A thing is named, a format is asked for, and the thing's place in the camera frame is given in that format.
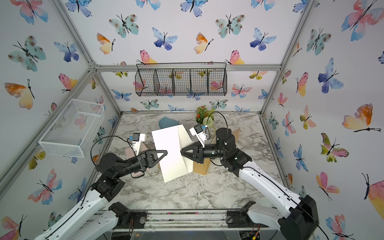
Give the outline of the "kraft brown envelope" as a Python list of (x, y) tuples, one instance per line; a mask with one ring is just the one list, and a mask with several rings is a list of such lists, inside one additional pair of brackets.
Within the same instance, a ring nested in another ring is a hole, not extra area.
[[(216, 137), (213, 137), (212, 139), (205, 141), (205, 145), (215, 144), (215, 143), (216, 143)], [(208, 173), (210, 165), (211, 165), (210, 158), (205, 158), (203, 164), (193, 162), (193, 172), (196, 174), (205, 176)]]

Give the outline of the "pink envelope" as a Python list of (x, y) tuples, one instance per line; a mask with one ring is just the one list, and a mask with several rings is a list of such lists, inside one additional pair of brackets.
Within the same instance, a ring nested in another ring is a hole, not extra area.
[[(146, 146), (143, 142), (141, 142), (140, 149), (139, 149), (139, 153), (141, 153), (141, 152), (143, 152), (143, 151), (146, 151), (147, 149), (148, 149), (147, 146)], [(127, 157), (127, 159), (132, 158), (132, 157), (135, 156), (133, 150), (132, 150), (130, 147), (128, 147), (127, 149), (125, 149), (125, 153), (126, 153), (126, 157)], [(131, 177), (132, 177), (132, 178), (140, 178), (140, 177), (143, 176), (143, 175), (144, 175), (143, 172), (137, 172), (137, 173), (132, 173), (132, 174), (131, 174)]]

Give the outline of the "cream white envelope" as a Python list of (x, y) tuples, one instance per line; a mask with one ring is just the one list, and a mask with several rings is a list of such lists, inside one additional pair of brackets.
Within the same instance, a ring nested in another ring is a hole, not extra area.
[(170, 182), (193, 171), (193, 161), (182, 156), (181, 150), (193, 143), (183, 125), (152, 132), (157, 150), (168, 154), (160, 160), (164, 182)]

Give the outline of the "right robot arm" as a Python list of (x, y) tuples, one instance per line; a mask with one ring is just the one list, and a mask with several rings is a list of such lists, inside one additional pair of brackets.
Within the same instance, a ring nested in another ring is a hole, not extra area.
[(181, 155), (199, 164), (205, 159), (220, 159), (222, 167), (251, 184), (275, 206), (275, 209), (265, 208), (250, 201), (240, 210), (243, 219), (280, 231), (287, 240), (310, 239), (319, 226), (315, 200), (308, 195), (302, 197), (271, 178), (237, 148), (231, 129), (218, 129), (214, 144), (206, 144), (204, 129), (200, 125), (190, 129), (198, 142), (183, 147)]

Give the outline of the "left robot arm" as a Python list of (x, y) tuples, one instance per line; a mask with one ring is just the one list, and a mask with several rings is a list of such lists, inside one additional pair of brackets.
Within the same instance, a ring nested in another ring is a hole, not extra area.
[(123, 160), (113, 153), (105, 154), (96, 166), (102, 175), (68, 213), (37, 236), (38, 240), (96, 240), (118, 225), (132, 223), (130, 210), (120, 202), (112, 204), (96, 220), (87, 221), (110, 203), (125, 185), (121, 177), (153, 168), (168, 154), (165, 150), (146, 150), (138, 156)]

